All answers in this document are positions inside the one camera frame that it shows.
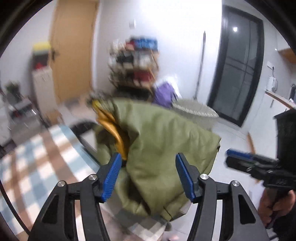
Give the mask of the person's right hand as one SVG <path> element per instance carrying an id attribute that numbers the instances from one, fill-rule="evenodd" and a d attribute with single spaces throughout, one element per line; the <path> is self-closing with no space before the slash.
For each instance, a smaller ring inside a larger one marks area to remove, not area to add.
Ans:
<path id="1" fill-rule="evenodd" d="M 294 204 L 295 192 L 293 190 L 290 190 L 286 197 L 273 204 L 266 188 L 260 199 L 257 212 L 264 226 L 267 226 L 272 220 L 271 215 L 273 212 L 277 212 L 279 217 L 287 215 L 292 210 Z"/>

